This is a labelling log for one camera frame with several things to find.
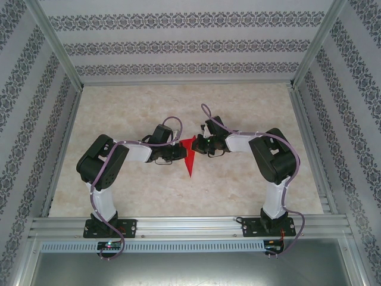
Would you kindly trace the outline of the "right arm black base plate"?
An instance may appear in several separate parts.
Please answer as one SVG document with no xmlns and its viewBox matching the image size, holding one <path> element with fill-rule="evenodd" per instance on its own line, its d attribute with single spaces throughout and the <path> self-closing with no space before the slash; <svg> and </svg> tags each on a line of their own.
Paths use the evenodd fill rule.
<svg viewBox="0 0 381 286">
<path fill-rule="evenodd" d="M 248 217 L 242 219 L 244 237 L 295 237 L 296 230 L 291 217 L 278 222 L 262 222 L 260 218 Z"/>
</svg>

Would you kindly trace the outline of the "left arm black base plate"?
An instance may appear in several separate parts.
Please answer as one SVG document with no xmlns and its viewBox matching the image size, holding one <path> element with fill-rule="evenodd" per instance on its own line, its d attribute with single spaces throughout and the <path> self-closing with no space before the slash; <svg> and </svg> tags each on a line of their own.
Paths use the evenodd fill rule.
<svg viewBox="0 0 381 286">
<path fill-rule="evenodd" d="M 109 221 L 124 238 L 134 238 L 137 229 L 137 220 L 135 219 L 112 219 Z M 119 234 L 108 225 L 98 219 L 88 219 L 83 231 L 84 238 L 119 238 Z"/>
</svg>

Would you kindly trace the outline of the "grey metal sheet panel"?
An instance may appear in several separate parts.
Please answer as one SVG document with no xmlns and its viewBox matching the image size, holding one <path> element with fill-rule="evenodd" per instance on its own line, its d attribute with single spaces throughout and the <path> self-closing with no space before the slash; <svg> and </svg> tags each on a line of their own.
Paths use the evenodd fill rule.
<svg viewBox="0 0 381 286">
<path fill-rule="evenodd" d="M 44 253 L 32 286 L 351 286 L 340 259 L 261 253 Z"/>
</svg>

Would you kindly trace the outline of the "aluminium table side rail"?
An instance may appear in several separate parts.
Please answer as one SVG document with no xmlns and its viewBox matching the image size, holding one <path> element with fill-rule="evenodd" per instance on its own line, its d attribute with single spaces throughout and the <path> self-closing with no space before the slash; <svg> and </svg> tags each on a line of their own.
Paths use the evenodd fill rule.
<svg viewBox="0 0 381 286">
<path fill-rule="evenodd" d="M 320 197 L 323 212 L 327 215 L 337 215 L 339 212 L 333 199 L 329 180 L 323 168 L 323 163 L 320 160 L 318 148 L 314 140 L 313 132 L 310 127 L 302 100 L 300 99 L 298 91 L 296 91 L 291 85 L 288 85 L 288 92 L 296 116 L 296 121 L 298 122 L 315 185 Z"/>
<path fill-rule="evenodd" d="M 62 140 L 61 140 L 60 149 L 59 149 L 59 152 L 58 152 L 55 164 L 54 164 L 53 173 L 52 173 L 51 178 L 49 180 L 46 196 L 44 197 L 44 200 L 42 202 L 42 208 L 41 208 L 40 213 L 38 215 L 39 217 L 48 217 L 49 216 L 51 204 L 52 204 L 52 201 L 54 199 L 55 190 L 57 188 L 57 184 L 59 181 L 61 169 L 62 169 L 63 162 L 65 159 L 65 154 L 66 154 L 68 144 L 70 141 L 70 137 L 71 137 L 71 133 L 73 130 L 73 126 L 74 126 L 74 122 L 76 119 L 76 115 L 77 115 L 77 111 L 79 108 L 81 97 L 82 97 L 82 91 L 79 91 L 76 94 L 76 97 L 75 97 L 75 99 L 71 105 L 70 114 L 69 114 L 69 117 L 67 120 L 67 124 L 65 126 L 64 134 L 63 134 L 64 136 L 62 137 Z"/>
</svg>

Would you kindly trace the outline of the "aluminium frame post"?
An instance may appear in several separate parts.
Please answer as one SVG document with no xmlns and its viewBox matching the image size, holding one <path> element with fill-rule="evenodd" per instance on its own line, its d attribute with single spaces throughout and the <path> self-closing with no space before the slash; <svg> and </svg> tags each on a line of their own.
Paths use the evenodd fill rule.
<svg viewBox="0 0 381 286">
<path fill-rule="evenodd" d="M 315 56 L 317 55 L 321 46 L 324 44 L 324 41 L 327 38 L 330 29 L 332 28 L 334 22 L 336 21 L 339 14 L 341 13 L 346 2 L 347 0 L 333 0 L 330 8 L 328 9 L 326 15 L 324 16 L 323 21 L 321 22 L 320 27 L 318 28 L 318 31 L 315 37 L 311 41 L 311 44 L 308 47 L 306 54 L 304 55 L 296 71 L 295 76 L 291 80 L 291 83 L 290 83 L 291 89 L 295 89 L 301 84 L 305 74 L 310 68 L 310 65 L 312 65 L 312 62 L 314 61 Z"/>
<path fill-rule="evenodd" d="M 48 41 L 55 55 L 57 56 L 62 67 L 64 68 L 67 76 L 71 80 L 71 83 L 74 85 L 74 88 L 76 89 L 76 91 L 81 92 L 83 90 L 83 83 L 80 79 L 80 76 L 77 70 L 75 69 L 74 64 L 70 60 L 70 57 L 68 56 L 67 51 L 64 48 L 64 45 L 62 44 L 56 31 L 54 30 L 53 25 L 51 24 L 48 16 L 45 14 L 41 4 L 39 3 L 39 0 L 24 0 L 24 2 L 28 10 L 32 14 L 34 20 L 43 32 L 46 40 Z"/>
</svg>

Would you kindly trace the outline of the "red square paper sheet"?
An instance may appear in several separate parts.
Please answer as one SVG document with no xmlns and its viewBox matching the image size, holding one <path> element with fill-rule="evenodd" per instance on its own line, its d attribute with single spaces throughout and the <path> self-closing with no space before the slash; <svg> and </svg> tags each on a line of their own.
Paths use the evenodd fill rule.
<svg viewBox="0 0 381 286">
<path fill-rule="evenodd" d="M 196 136 L 194 135 L 192 138 L 183 139 L 180 143 L 186 148 L 187 156 L 185 157 L 185 166 L 188 170 L 188 174 L 192 177 L 193 172 L 193 164 L 195 159 L 195 151 L 192 149 L 192 144 L 196 140 Z"/>
</svg>

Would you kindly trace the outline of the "aluminium mounting rail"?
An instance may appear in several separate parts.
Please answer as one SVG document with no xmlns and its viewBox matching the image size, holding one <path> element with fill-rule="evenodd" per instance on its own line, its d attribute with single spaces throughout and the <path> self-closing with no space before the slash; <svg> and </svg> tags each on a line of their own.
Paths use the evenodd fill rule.
<svg viewBox="0 0 381 286">
<path fill-rule="evenodd" d="M 353 238 L 344 214 L 292 216 L 300 239 Z M 85 217 L 34 218 L 27 238 L 39 241 L 83 240 Z M 233 216 L 137 217 L 136 240 L 243 240 L 242 225 Z"/>
</svg>

